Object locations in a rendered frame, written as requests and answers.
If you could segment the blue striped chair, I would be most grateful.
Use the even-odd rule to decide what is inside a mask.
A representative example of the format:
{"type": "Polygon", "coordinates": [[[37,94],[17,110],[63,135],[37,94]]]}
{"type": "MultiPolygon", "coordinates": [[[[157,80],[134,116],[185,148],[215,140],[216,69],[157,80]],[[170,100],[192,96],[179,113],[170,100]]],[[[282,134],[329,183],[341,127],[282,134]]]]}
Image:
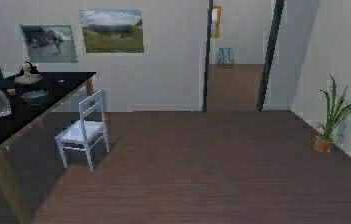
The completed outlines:
{"type": "Polygon", "coordinates": [[[231,48],[220,48],[218,61],[219,61],[219,65],[222,68],[234,67],[235,62],[234,62],[233,50],[231,48]]]}

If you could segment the white wooden chair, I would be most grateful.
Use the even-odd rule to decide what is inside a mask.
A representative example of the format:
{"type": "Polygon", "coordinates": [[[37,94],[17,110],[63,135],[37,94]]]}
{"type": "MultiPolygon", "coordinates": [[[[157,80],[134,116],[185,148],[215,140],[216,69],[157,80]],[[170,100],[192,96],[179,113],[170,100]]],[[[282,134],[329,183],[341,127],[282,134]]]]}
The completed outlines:
{"type": "Polygon", "coordinates": [[[103,91],[98,90],[92,95],[83,99],[79,104],[79,119],[64,129],[54,137],[63,167],[67,168],[66,150],[84,152],[87,158],[88,168],[94,171],[91,151],[93,147],[103,140],[106,151],[111,149],[108,129],[104,112],[103,91]],[[95,112],[100,111],[101,120],[87,120],[87,117],[95,112]]]}

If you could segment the orange framed picture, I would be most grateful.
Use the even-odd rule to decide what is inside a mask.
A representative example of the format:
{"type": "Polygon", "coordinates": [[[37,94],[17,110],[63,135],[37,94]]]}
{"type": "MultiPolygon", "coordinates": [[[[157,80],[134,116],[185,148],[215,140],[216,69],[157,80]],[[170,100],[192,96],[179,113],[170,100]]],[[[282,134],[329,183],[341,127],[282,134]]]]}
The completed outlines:
{"type": "Polygon", "coordinates": [[[219,26],[221,20],[221,7],[214,6],[211,11],[211,37],[219,37],[219,26]]]}

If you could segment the green landscape framed picture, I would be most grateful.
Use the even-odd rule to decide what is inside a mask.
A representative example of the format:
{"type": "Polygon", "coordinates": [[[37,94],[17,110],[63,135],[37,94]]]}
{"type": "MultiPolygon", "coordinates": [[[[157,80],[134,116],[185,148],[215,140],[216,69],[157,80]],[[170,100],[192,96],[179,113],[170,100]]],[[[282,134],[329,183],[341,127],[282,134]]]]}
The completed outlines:
{"type": "Polygon", "coordinates": [[[140,10],[80,10],[87,53],[143,53],[140,10]]]}

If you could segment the grey bowl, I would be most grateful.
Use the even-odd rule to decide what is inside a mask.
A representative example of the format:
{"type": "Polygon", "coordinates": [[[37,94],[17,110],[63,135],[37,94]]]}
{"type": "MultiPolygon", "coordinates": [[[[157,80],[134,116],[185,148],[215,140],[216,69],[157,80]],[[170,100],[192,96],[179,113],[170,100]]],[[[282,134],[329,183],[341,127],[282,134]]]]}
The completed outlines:
{"type": "Polygon", "coordinates": [[[48,96],[46,90],[37,90],[24,93],[21,98],[30,105],[40,105],[43,104],[48,96]]]}

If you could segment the grey framed picture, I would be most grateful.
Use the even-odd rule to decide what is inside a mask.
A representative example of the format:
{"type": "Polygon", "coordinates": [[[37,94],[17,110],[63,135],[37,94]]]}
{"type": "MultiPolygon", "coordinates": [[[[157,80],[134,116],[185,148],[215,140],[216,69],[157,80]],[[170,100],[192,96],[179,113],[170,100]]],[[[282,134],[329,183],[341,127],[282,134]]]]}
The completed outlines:
{"type": "Polygon", "coordinates": [[[70,25],[26,25],[20,29],[28,57],[33,63],[77,63],[70,25]]]}

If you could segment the black top wooden table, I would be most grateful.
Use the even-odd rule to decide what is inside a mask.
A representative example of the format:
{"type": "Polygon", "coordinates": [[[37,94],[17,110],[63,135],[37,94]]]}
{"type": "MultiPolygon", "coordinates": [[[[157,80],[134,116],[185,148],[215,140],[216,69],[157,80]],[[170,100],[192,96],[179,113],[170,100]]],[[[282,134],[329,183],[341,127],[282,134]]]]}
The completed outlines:
{"type": "Polygon", "coordinates": [[[42,79],[26,87],[15,84],[13,78],[0,80],[1,90],[17,90],[15,96],[10,96],[11,114],[0,118],[0,190],[15,215],[17,224],[31,224],[32,215],[19,191],[5,147],[20,138],[81,87],[85,86],[87,93],[92,94],[91,78],[94,75],[95,72],[41,72],[42,79]],[[47,99],[40,105],[29,105],[21,99],[27,90],[39,89],[48,91],[47,99]]]}

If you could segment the green house plant in pot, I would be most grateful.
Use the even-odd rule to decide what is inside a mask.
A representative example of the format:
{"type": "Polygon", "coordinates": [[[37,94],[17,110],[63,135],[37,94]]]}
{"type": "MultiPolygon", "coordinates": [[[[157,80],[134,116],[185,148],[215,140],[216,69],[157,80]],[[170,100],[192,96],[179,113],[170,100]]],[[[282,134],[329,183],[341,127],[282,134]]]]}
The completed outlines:
{"type": "Polygon", "coordinates": [[[345,104],[348,87],[345,87],[341,94],[338,94],[335,78],[330,75],[331,84],[327,90],[322,90],[326,99],[326,120],[319,123],[322,130],[316,136],[314,149],[318,152],[330,152],[335,144],[335,132],[342,121],[351,114],[351,103],[345,104]]]}

